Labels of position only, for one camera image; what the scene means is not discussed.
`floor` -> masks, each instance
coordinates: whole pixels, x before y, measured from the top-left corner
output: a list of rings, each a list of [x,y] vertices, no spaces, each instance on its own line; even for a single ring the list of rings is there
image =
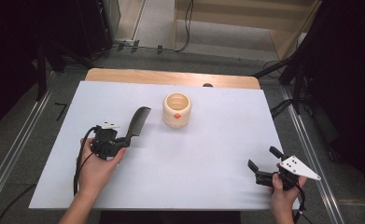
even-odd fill
[[[127,11],[141,6],[144,8],[136,24],[127,20],[121,22],[121,33],[131,30],[131,26],[137,26],[137,32],[135,35],[119,36],[120,40],[139,40],[142,47],[157,48],[162,45],[164,49],[173,48],[174,0],[146,0],[144,5],[142,0],[119,2],[120,9]],[[135,14],[140,13],[136,9],[132,11]],[[177,30],[179,32],[175,48],[179,49],[185,44],[187,37],[184,21],[178,21]],[[265,62],[278,60],[268,30],[197,21],[191,22],[190,47],[185,51]]]

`black cable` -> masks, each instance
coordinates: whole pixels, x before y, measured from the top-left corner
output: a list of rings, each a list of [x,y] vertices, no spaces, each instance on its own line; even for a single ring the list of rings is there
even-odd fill
[[[105,51],[102,51],[102,52],[109,52],[111,50],[114,50],[114,49],[118,49],[120,45],[116,45],[114,47],[112,47],[111,49],[108,49],[108,50],[105,50]],[[128,46],[128,45],[124,45],[123,46],[124,48],[131,48],[131,49],[155,49],[155,50],[158,50],[157,48],[152,48],[152,47],[141,47],[141,46]],[[174,49],[161,49],[162,51],[172,51],[172,52],[176,52],[176,50]]]
[[[106,53],[106,51],[101,51],[95,54],[99,54],[96,58],[89,60],[90,63],[93,63],[95,61],[97,61],[98,59],[100,59],[101,57],[103,57],[103,55]],[[67,65],[71,65],[71,64],[77,64],[78,62],[76,61],[67,61],[67,60],[63,60]]]
[[[281,61],[269,61],[269,62],[265,63],[265,64],[262,66],[261,70],[264,70],[264,68],[266,67],[266,65],[267,65],[268,63],[280,63],[280,62],[281,62]],[[270,78],[278,78],[278,77],[272,77],[272,76],[270,76],[269,74],[266,74],[266,76],[267,76],[267,77],[270,77]]]
[[[83,164],[81,164],[81,161],[82,161],[82,152],[83,152],[83,148],[84,148],[84,145],[87,141],[87,138],[89,137],[89,134],[92,132],[92,131],[96,131],[98,128],[97,127],[92,127],[90,128],[86,135],[84,136],[83,140],[82,140],[82,143],[80,145],[80,151],[79,151],[79,155],[77,156],[77,169],[75,171],[75,176],[74,176],[74,195],[77,194],[77,181],[79,179],[79,173],[80,173],[80,170],[84,164],[84,162],[86,162],[86,160],[92,155],[90,155],[84,162]]]
[[[5,214],[7,213],[8,209],[13,206],[13,204],[18,201],[24,194],[26,194],[28,191],[30,191],[31,189],[33,189],[34,187],[36,187],[37,185],[37,181],[39,180],[39,178],[35,181],[34,184],[30,185],[30,187],[28,187],[25,191],[23,191],[21,194],[19,194],[19,196],[17,196],[6,208],[5,210],[2,212],[2,214],[0,215],[0,223],[2,218],[5,216]]]
[[[189,9],[190,9],[190,18],[189,18],[189,25],[188,25],[188,14],[189,14]],[[193,0],[190,1],[188,9],[186,10],[186,14],[185,14],[185,29],[186,29],[186,42],[185,45],[181,48],[181,49],[177,49],[176,52],[182,51],[185,48],[187,48],[189,46],[189,42],[190,42],[190,23],[191,23],[191,15],[193,14]]]
[[[303,211],[306,210],[304,204],[305,204],[305,194],[304,194],[304,191],[303,189],[301,188],[301,186],[299,185],[299,182],[296,183],[296,186],[295,186],[299,192],[301,193],[301,198],[302,198],[302,201],[301,201],[301,205],[299,206],[299,209],[298,211],[296,212],[295,214],[295,217],[293,218],[293,222],[294,223],[298,223],[298,220],[299,220],[299,217],[301,217],[301,215],[303,214]]]
[[[299,102],[306,104],[307,100],[305,98],[300,98]],[[270,109],[272,118],[275,119],[275,117],[277,117],[279,114],[281,114],[291,104],[293,104],[293,99],[287,99],[287,100],[281,102],[279,105]]]
[[[310,219],[308,219],[307,216],[305,216],[304,214],[302,214],[302,217],[304,217],[308,222],[310,222],[311,224],[314,224],[312,221],[310,221]]]

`hand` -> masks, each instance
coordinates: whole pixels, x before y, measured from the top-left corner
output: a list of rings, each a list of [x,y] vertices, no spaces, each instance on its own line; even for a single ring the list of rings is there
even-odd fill
[[[119,150],[118,154],[111,161],[104,161],[91,152],[91,143],[93,139],[89,138],[84,143],[82,151],[81,163],[87,158],[84,165],[81,167],[78,183],[79,191],[74,197],[68,210],[66,210],[63,218],[59,223],[86,223],[97,197],[101,190],[109,181],[113,170],[123,159],[126,148]]]
[[[307,177],[299,176],[299,185],[303,188]],[[300,194],[297,188],[283,190],[283,183],[278,174],[273,175],[272,213],[276,223],[293,223],[292,205]]]
[[[79,191],[99,194],[109,181],[115,167],[118,166],[123,159],[126,148],[121,148],[116,157],[111,161],[104,161],[97,156],[92,155],[92,141],[92,138],[88,138],[84,144],[81,162],[83,163],[86,158],[89,158],[86,160],[79,173]]]

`white tabletop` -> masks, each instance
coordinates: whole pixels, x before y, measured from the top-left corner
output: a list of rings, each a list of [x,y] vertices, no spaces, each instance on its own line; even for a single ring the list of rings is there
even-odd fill
[[[176,91],[192,101],[190,123],[181,129],[161,118],[163,98]],[[90,81],[77,88],[30,208],[69,207],[79,140],[105,121],[117,123],[118,137],[124,136],[140,106],[152,109],[147,122],[94,208],[270,208],[267,187],[255,183],[246,165],[252,160],[272,173],[279,160],[269,147],[282,151],[263,91]]]

